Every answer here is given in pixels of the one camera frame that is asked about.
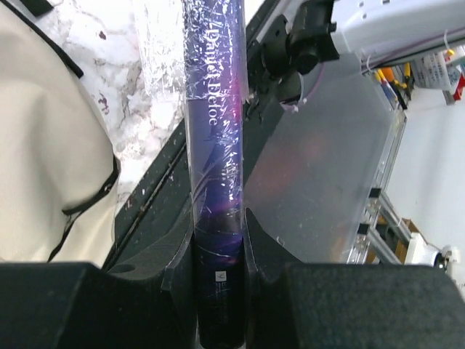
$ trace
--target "purple book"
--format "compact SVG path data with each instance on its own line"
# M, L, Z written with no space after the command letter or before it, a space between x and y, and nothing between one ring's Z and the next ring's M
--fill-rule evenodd
M198 325L205 348L244 337L243 0L185 0L186 118Z

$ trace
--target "white wall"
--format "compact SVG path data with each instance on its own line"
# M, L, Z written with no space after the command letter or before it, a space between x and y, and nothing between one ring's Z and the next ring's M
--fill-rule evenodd
M446 106L441 91L417 89L387 193L439 248L465 254L465 102Z

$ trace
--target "red object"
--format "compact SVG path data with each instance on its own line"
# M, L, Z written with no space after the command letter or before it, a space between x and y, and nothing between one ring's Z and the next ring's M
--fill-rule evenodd
M456 93L453 94L453 99L454 100L461 100L462 99L462 92L464 90L464 87L465 87L465 77L462 74L461 77L460 77L460 80L458 80L458 86L457 86L457 89L456 89Z

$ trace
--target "beige fabric bag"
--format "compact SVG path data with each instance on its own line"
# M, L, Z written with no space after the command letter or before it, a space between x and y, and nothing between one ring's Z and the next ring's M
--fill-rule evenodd
M114 241L119 163L75 73L0 2L0 259L88 260Z

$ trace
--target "marble surface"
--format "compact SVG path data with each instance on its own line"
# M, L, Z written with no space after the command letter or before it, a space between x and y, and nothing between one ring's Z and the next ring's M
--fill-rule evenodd
M182 2L49 2L54 10L33 21L84 71L121 160L119 210L184 117ZM261 3L246 1L246 22Z

